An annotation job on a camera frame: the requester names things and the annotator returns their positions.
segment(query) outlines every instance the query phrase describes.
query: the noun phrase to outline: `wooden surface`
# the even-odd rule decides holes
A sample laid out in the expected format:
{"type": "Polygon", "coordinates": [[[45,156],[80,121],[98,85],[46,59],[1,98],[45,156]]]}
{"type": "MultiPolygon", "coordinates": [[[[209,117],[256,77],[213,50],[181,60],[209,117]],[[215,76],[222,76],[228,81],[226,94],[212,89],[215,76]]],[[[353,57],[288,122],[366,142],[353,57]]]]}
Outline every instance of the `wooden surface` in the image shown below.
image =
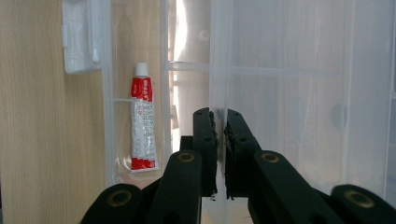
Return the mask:
{"type": "Polygon", "coordinates": [[[0,1],[5,223],[79,223],[105,188],[102,78],[64,73],[62,1],[0,1]]]}

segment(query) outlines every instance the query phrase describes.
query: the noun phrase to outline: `transparent plastic box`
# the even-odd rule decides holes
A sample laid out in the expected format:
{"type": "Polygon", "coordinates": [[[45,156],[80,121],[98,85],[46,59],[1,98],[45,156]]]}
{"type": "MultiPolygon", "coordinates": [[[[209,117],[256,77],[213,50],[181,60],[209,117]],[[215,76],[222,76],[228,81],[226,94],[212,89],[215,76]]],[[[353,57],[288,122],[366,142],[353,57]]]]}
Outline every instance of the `transparent plastic box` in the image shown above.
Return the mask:
{"type": "Polygon", "coordinates": [[[221,134],[230,108],[312,187],[329,193],[351,183],[396,205],[394,0],[101,3],[108,186],[159,178],[180,136],[192,135],[192,113],[209,107],[221,142],[219,194],[203,200],[202,221],[251,223],[246,199],[225,199],[221,134]],[[133,174],[137,62],[148,63],[153,80],[160,169],[133,174]]]}

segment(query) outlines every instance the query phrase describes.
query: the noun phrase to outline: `plastic latch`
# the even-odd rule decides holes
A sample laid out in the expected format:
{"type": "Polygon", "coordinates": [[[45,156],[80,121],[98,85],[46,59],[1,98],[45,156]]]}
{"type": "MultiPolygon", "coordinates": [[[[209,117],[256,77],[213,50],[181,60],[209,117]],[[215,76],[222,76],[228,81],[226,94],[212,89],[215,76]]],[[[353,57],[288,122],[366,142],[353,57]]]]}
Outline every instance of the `plastic latch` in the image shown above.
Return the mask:
{"type": "Polygon", "coordinates": [[[102,68],[104,1],[63,0],[64,70],[82,74],[102,68]]]}

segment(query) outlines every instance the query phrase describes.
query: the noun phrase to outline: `glue tube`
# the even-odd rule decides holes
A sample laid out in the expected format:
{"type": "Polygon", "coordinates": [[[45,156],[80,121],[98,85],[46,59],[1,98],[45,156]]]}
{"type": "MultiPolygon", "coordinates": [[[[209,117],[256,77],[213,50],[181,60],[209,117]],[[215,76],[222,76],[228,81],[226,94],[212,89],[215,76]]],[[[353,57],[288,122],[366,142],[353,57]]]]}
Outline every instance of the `glue tube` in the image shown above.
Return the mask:
{"type": "Polygon", "coordinates": [[[131,96],[132,172],[157,170],[154,101],[146,63],[136,65],[131,96]]]}

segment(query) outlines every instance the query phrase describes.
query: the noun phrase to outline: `white cap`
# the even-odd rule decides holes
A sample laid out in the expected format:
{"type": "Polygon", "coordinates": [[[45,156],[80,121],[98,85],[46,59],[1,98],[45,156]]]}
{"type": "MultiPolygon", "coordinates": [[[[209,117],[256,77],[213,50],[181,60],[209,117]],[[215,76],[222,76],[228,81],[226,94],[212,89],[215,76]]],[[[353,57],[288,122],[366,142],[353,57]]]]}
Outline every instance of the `white cap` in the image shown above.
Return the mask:
{"type": "Polygon", "coordinates": [[[148,77],[148,65],[146,63],[137,63],[134,75],[137,77],[148,77]]]}

